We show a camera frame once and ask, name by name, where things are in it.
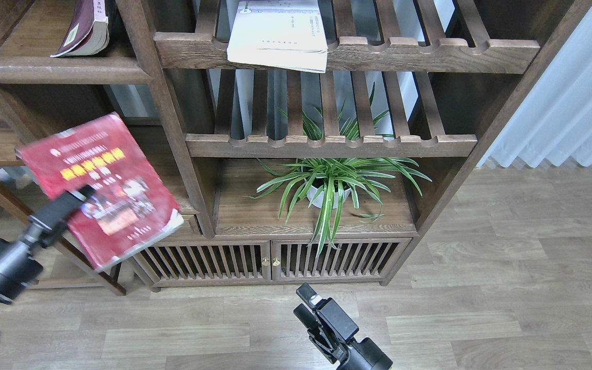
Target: white book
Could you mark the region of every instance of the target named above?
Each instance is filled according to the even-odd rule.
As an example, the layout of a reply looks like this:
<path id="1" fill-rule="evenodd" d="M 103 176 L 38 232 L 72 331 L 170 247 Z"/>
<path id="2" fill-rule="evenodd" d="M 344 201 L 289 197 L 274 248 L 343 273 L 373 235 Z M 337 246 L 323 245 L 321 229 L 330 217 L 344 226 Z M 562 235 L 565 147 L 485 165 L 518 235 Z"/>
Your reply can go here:
<path id="1" fill-rule="evenodd" d="M 323 73 L 327 49 L 317 0 L 239 2 L 229 61 Z"/>

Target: white flower pot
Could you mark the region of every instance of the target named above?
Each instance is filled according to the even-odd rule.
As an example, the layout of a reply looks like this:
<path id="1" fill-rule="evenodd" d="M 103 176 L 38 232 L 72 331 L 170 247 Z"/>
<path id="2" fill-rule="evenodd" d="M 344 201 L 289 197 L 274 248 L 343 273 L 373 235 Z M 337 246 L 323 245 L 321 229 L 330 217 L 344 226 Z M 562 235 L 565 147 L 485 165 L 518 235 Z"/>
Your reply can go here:
<path id="1" fill-rule="evenodd" d="M 310 199 L 310 201 L 312 201 L 313 197 L 315 196 L 315 194 L 317 193 L 317 190 L 319 188 L 315 187 L 314 185 L 310 186 L 310 189 L 307 191 L 307 199 Z M 350 189 L 344 190 L 344 198 L 342 199 L 342 203 L 344 201 L 346 201 L 346 198 L 348 198 L 348 195 L 350 194 Z M 315 199 L 314 201 L 312 201 L 312 205 L 317 207 L 317 208 L 321 208 L 322 204 L 324 203 L 324 192 L 321 192 Z M 338 206 L 338 198 L 337 198 L 337 193 L 336 196 L 334 198 L 333 201 L 333 209 L 336 209 Z"/>

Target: wooden floor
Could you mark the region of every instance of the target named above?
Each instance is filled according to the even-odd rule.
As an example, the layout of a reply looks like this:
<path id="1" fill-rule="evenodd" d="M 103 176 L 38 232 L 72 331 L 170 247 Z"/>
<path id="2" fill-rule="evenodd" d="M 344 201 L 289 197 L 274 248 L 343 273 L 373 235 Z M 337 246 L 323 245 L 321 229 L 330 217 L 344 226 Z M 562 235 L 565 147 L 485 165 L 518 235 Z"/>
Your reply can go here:
<path id="1" fill-rule="evenodd" d="M 150 293 L 123 277 L 126 297 L 0 305 L 0 369 L 336 368 L 291 313 L 296 285 Z M 394 369 L 592 370 L 592 167 L 477 169 L 390 285 L 315 289 Z"/>

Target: photo on book cover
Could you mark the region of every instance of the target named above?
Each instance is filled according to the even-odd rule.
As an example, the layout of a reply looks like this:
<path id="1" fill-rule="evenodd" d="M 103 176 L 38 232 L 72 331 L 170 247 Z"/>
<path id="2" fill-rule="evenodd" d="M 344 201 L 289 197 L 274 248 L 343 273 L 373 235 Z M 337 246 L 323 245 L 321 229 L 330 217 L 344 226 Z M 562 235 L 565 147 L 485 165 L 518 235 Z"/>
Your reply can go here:
<path id="1" fill-rule="evenodd" d="M 106 235 L 115 234 L 155 211 L 145 194 L 149 189 L 140 176 L 129 179 L 92 196 L 82 205 L 82 212 L 97 220 Z"/>

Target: wooden cabinet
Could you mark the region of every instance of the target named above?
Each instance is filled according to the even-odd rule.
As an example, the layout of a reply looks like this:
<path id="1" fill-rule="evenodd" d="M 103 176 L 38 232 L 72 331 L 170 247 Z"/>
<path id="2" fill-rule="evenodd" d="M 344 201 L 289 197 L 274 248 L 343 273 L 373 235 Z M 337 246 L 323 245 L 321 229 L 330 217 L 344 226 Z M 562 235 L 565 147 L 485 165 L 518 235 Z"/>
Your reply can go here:
<path id="1" fill-rule="evenodd" d="M 373 40 L 357 35 L 349 0 L 320 1 L 334 14 L 329 25 L 334 32 L 327 35 L 327 73 L 317 76 L 325 134 L 319 141 L 302 132 L 306 76 L 300 72 L 286 72 L 289 119 L 281 131 L 274 128 L 265 114 L 272 108 L 267 89 L 273 71 L 227 61 L 227 40 L 219 34 L 218 20 L 226 12 L 220 0 L 201 0 L 198 8 L 194 2 L 117 3 L 124 33 L 105 52 L 51 59 L 73 2 L 0 0 L 0 113 L 21 140 L 31 141 L 111 109 L 103 84 L 148 85 L 158 120 L 127 123 L 178 197 L 185 218 L 197 222 L 196 230 L 179 232 L 137 255 L 146 278 L 158 287 L 338 279 L 389 283 L 592 0 L 453 0 L 456 10 L 446 30 L 433 0 L 414 0 L 423 41 L 402 36 L 392 2 L 373 2 L 379 33 Z M 253 70 L 248 134 L 235 129 L 232 114 L 240 69 Z M 394 140 L 374 131 L 366 83 L 372 71 L 380 72 L 382 84 L 376 88 L 390 107 Z M 347 73 L 352 82 L 359 140 L 339 135 L 340 87 L 334 73 Z M 412 73 L 416 84 L 412 112 L 404 108 L 399 88 L 403 73 Z M 212 74 L 220 76 L 214 85 Z M 345 215 L 338 235 L 341 256 L 326 250 L 312 257 L 305 248 L 316 220 L 311 209 L 297 209 L 284 225 L 276 219 L 275 201 L 243 197 L 269 176 L 255 157 L 404 156 L 415 157 L 434 181 L 421 184 L 419 197 L 408 183 L 395 180 L 385 196 L 385 216 L 374 224 Z M 268 267 L 262 264 L 265 257 Z M 273 266 L 274 258 L 279 265 Z M 383 265 L 377 267 L 378 260 Z"/>

